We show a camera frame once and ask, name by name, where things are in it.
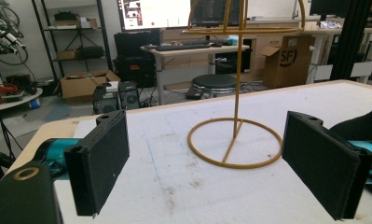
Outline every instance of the monitor screen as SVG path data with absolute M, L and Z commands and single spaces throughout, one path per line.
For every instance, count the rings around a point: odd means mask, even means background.
M 193 26 L 218 26 L 224 23 L 227 0 L 208 0 L 198 2 L 192 17 Z M 240 16 L 240 1 L 231 1 L 228 25 L 238 26 Z
M 346 17 L 351 0 L 312 0 L 310 15 Z
M 117 0 L 122 32 L 187 27 L 190 0 Z

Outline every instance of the black chair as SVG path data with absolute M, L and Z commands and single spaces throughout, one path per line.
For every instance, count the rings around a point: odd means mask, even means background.
M 192 79 L 192 88 L 202 94 L 209 94 L 209 98 L 217 94 L 230 93 L 236 90 L 236 78 L 230 75 L 202 75 Z

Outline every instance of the gold wire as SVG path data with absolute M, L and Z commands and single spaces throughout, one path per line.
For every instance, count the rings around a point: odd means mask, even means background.
M 237 134 L 240 131 L 241 126 L 238 128 L 238 121 L 241 120 L 241 122 L 246 122 L 250 124 L 254 124 L 256 126 L 259 126 L 263 129 L 266 129 L 270 133 L 272 133 L 276 139 L 279 141 L 280 145 L 282 146 L 282 139 L 281 137 L 275 133 L 271 128 L 260 124 L 258 122 L 248 120 L 248 119 L 239 119 L 238 113 L 239 113 L 239 95 L 240 95 L 240 88 L 241 88 L 241 52 L 242 52 L 242 44 L 243 44 L 243 35 L 257 35 L 257 34 L 288 34 L 288 33 L 296 33 L 301 32 L 305 28 L 305 7 L 303 0 L 298 0 L 299 7 L 301 10 L 301 25 L 300 27 L 264 27 L 264 28 L 254 28 L 250 27 L 247 28 L 247 8 L 248 8 L 248 0 L 239 0 L 241 1 L 241 8 L 240 8 L 240 21 L 239 21 L 239 27 L 228 27 L 228 18 L 229 18 L 229 10 L 231 5 L 231 0 L 227 0 L 226 5 L 226 13 L 225 13 L 225 19 L 223 27 L 214 27 L 214 28 L 191 28 L 191 21 L 192 16 L 194 15 L 195 8 L 199 2 L 199 0 L 195 0 L 194 3 L 191 6 L 191 11 L 189 13 L 188 17 L 188 26 L 187 29 L 183 31 L 183 34 L 186 35 L 238 35 L 238 61 L 237 61 L 237 77 L 236 77 L 236 94 L 235 94 L 235 110 L 234 110 L 234 118 L 221 118 L 221 119 L 210 119 L 206 120 L 198 125 L 196 125 L 188 134 L 188 144 L 191 147 L 191 149 L 194 151 L 195 154 L 197 154 L 202 159 L 206 160 L 207 162 L 210 162 L 212 164 L 216 164 L 219 166 L 224 166 L 228 168 L 236 168 L 236 169 L 251 169 L 251 168 L 257 168 L 261 166 L 265 166 L 268 164 L 273 163 L 274 161 L 278 160 L 281 157 L 281 152 L 279 150 L 278 154 L 276 154 L 274 157 L 272 157 L 270 160 L 255 163 L 255 164 L 230 164 L 226 163 L 227 156 L 229 155 L 229 152 L 232 149 L 232 146 L 236 140 Z M 227 150 L 227 154 L 223 161 L 215 161 L 212 160 L 206 156 L 204 156 L 202 153 L 200 153 L 192 144 L 192 133 L 198 129 L 200 126 L 211 123 L 215 121 L 222 121 L 222 120 L 233 120 L 233 134 L 232 134 L 232 141 L 231 144 Z
M 208 124 L 208 123 L 213 123 L 213 122 L 217 122 L 217 121 L 235 121 L 235 122 L 238 122 L 238 121 L 242 121 L 242 122 L 246 122 L 246 123 L 249 123 L 249 124 L 253 124 L 255 126 L 258 126 L 260 128 L 263 128 L 265 130 L 267 130 L 268 132 L 270 132 L 279 142 L 279 149 L 278 149 L 278 153 L 273 156 L 273 157 L 270 157 L 269 160 L 266 160 L 266 161 L 261 161 L 261 162 L 257 162 L 257 163 L 253 163 L 253 164 L 234 164 L 234 163 L 227 163 L 227 162 L 222 162 L 222 161 L 215 161 L 205 155 L 203 155 L 201 152 L 199 152 L 194 144 L 192 143 L 192 135 L 193 133 L 201 126 L 205 125 L 205 124 Z M 253 120 L 249 120 L 249 119 L 238 119 L 238 120 L 235 120 L 234 118 L 219 118 L 219 119 L 208 119 L 208 120 L 205 120 L 199 124 L 197 124 L 196 126 L 194 126 L 191 131 L 188 133 L 188 137 L 187 137 L 187 142 L 188 142 L 188 145 L 191 147 L 191 150 L 197 155 L 199 156 L 201 159 L 211 163 L 211 164 L 214 164 L 214 165 L 218 165 L 218 166 L 222 166 L 222 167 L 227 167 L 227 168 L 234 168 L 234 169 L 253 169 L 253 168 L 258 168 L 258 167 L 262 167 L 262 166 L 266 166 L 266 165 L 269 165 L 273 162 L 275 162 L 276 160 L 278 160 L 280 157 L 281 157 L 281 147 L 282 147 L 282 138 L 280 135 L 278 135 L 275 131 L 273 131 L 270 127 L 268 126 L 265 126 L 264 124 L 261 124 L 261 123 L 258 123 L 256 121 L 253 121 Z

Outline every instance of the table surface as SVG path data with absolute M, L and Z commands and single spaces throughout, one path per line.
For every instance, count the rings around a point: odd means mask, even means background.
M 180 49 L 180 50 L 168 50 L 168 51 L 157 51 L 155 49 L 146 49 L 141 47 L 142 50 L 147 50 L 160 57 L 174 57 L 184 56 L 193 54 L 215 54 L 215 53 L 227 53 L 237 51 L 238 46 L 222 46 L 221 48 L 209 47 L 207 49 Z M 250 48 L 249 46 L 241 46 L 242 50 Z
M 228 96 L 127 111 L 131 155 L 97 217 L 78 217 L 70 182 L 55 181 L 64 222 L 337 223 L 282 158 L 238 170 L 212 165 L 190 150 L 186 138 L 192 127 L 207 119 L 233 118 L 233 108 L 234 97 Z M 242 94 L 239 117 L 283 136 L 289 110 L 313 115 L 330 128 L 371 108 L 372 86 L 332 81 Z M 29 161 L 46 139 L 72 137 L 79 121 L 95 118 L 43 125 L 10 170 Z M 221 157 L 231 135 L 232 122 L 215 123 L 196 132 L 193 143 Z M 246 125 L 228 161 L 265 160 L 279 148 L 273 136 Z M 356 218 L 343 222 L 372 223 L 372 194 L 364 191 Z
M 304 34 L 322 34 L 322 35 L 339 35 L 342 29 L 324 29 L 317 25 L 316 21 L 309 21 L 305 23 Z M 372 34 L 372 27 L 366 27 L 364 33 Z

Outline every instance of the vertical rod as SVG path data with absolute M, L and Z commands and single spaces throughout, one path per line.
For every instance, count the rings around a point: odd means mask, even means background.
M 236 135 L 238 135 L 239 130 L 241 129 L 242 124 L 243 124 L 243 119 L 241 120 L 241 123 L 240 123 L 239 126 L 238 126 L 238 129 L 237 129 L 237 131 L 236 131 Z M 232 147 L 233 147 L 234 144 L 235 144 L 235 140 L 236 140 L 236 137 L 233 137 L 232 140 L 231 140 L 231 142 L 230 142 L 230 144 L 229 144 L 229 147 L 228 147 L 228 149 L 227 149 L 226 155 L 224 156 L 224 159 L 222 160 L 222 163 L 225 163 L 225 162 L 227 161 L 228 156 L 229 156 L 229 153 L 231 152 Z
M 112 65 L 112 61 L 111 61 L 109 42 L 108 42 L 108 39 L 107 39 L 106 23 L 104 22 L 104 13 L 103 13 L 102 1 L 97 0 L 96 3 L 98 5 L 99 20 L 101 21 L 101 29 L 102 29 L 103 44 L 104 44 L 104 54 L 105 54 L 105 57 L 106 57 L 107 66 L 108 66 L 109 70 L 113 71 L 113 65 Z
M 293 9 L 293 14 L 291 14 L 291 19 L 295 19 L 298 16 L 298 13 L 296 13 L 296 2 L 298 0 L 294 1 L 294 9 Z
M 240 9 L 240 15 L 239 15 L 239 29 L 240 29 L 240 31 L 243 30 L 242 24 L 245 22 L 245 21 L 243 21 L 244 1 L 245 0 L 241 0 L 241 9 Z M 238 37 L 238 60 L 237 60 L 237 69 L 236 69 L 235 115 L 234 115 L 234 130 L 233 130 L 233 137 L 234 138 L 238 134 L 237 125 L 238 125 L 238 112 L 239 112 L 239 94 L 240 94 L 240 88 L 241 88 L 241 46 L 242 45 L 243 45 L 243 35 L 239 35 L 239 37 Z

